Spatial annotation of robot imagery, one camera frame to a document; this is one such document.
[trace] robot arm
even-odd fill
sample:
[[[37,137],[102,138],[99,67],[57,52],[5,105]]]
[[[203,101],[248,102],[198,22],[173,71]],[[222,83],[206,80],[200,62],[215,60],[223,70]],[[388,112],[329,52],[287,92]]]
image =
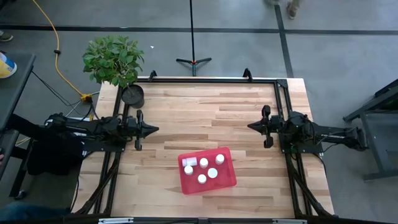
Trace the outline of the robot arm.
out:
[[[281,148],[284,152],[319,153],[322,151],[321,142],[344,144],[345,146],[363,151],[366,141],[362,129],[334,128],[319,126],[310,121],[307,115],[293,111],[287,121],[277,115],[271,116],[271,109],[265,105],[262,109],[262,119],[249,124],[248,127],[266,135],[264,147],[273,146],[271,133],[278,133]]]
[[[136,137],[135,148],[140,151],[141,138],[159,130],[144,122],[141,110],[137,111],[137,118],[119,119],[117,115],[92,121],[67,118],[62,113],[53,114],[48,118],[46,128],[55,133],[78,133],[77,138],[84,142],[86,151],[115,151],[132,141],[133,137]]]

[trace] gray table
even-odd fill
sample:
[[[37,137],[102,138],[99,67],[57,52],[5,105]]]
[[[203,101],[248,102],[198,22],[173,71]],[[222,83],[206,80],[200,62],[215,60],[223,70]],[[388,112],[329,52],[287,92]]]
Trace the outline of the gray table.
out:
[[[398,80],[374,94],[374,98],[343,119],[361,118],[379,172],[366,174],[364,180],[398,176],[389,155],[398,154]]]
[[[28,53],[6,55],[17,64],[17,71],[8,78],[0,79],[0,131],[6,128],[8,119],[17,106],[36,58]]]
[[[22,159],[20,169],[10,192],[11,197],[16,197],[19,194],[19,189],[25,177],[25,162],[28,150],[14,146],[19,132],[15,129],[10,129],[7,127],[7,124],[13,117],[18,118],[17,115],[14,115],[14,110],[33,69],[35,55],[28,53],[6,55],[17,64],[17,71],[8,78],[0,79],[0,148],[1,153],[4,154],[2,166],[0,167],[0,179],[11,156]]]

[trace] small white container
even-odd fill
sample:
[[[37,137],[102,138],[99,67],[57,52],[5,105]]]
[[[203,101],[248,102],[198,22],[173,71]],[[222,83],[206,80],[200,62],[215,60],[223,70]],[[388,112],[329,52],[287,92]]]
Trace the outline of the small white container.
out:
[[[185,174],[187,174],[187,175],[192,175],[192,174],[193,174],[193,168],[192,168],[192,166],[186,166],[186,167],[184,168],[184,172],[185,172]]]
[[[204,183],[206,183],[206,176],[203,175],[203,174],[200,174],[200,175],[198,176],[198,182],[199,182],[199,184],[204,184]]]
[[[218,154],[216,156],[216,164],[221,165],[224,162],[224,156],[221,154]]]
[[[206,158],[200,159],[199,165],[201,168],[203,168],[203,169],[206,168],[208,164],[209,164],[209,161]]]
[[[217,174],[218,174],[218,172],[217,172],[217,170],[216,169],[214,169],[214,168],[210,168],[208,171],[207,171],[207,176],[209,176],[210,178],[216,178],[217,177]]]
[[[182,159],[182,166],[186,167],[186,166],[196,166],[198,165],[198,161],[196,157],[191,157],[191,158],[186,158],[186,159]]]

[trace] potted plant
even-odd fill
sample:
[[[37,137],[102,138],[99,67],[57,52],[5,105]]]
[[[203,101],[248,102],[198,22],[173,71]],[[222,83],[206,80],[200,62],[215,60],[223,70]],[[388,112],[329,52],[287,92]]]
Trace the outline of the potted plant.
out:
[[[137,81],[140,62],[144,63],[144,52],[137,48],[138,41],[129,37],[107,36],[88,42],[83,55],[84,72],[91,72],[90,80],[109,82],[123,89],[122,100],[133,108],[144,106],[144,90],[133,83]]]

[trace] yellow extension cord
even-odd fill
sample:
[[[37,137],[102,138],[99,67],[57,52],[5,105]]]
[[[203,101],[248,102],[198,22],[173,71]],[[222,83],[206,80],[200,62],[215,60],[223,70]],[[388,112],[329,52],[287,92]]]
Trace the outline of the yellow extension cord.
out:
[[[46,13],[43,11],[43,9],[39,6],[39,4],[37,4],[37,2],[36,2],[35,0],[32,0],[32,1],[33,1],[34,4],[40,9],[40,11],[43,13],[43,15],[47,18],[47,20],[48,20],[49,23],[51,24],[51,27],[52,27],[52,29],[54,30],[55,36],[56,36],[56,38],[57,38],[57,49],[56,49],[56,51],[59,52],[59,50],[60,50],[60,38],[59,38],[59,36],[58,36],[57,30],[55,29],[54,25],[52,24],[50,18],[46,15]],[[92,97],[91,94],[84,94],[84,93],[81,93],[76,87],[74,87],[74,86],[72,85],[72,83],[70,83],[70,81],[68,81],[68,80],[62,75],[61,71],[58,69],[58,53],[55,53],[55,69],[56,69],[56,71],[58,72],[58,74],[61,76],[61,78],[64,79],[65,82],[67,82],[67,83],[70,85],[70,87],[72,87],[77,93],[79,93],[80,99],[81,99],[83,102],[84,102],[84,101],[90,101],[90,100],[91,100],[91,97]]]

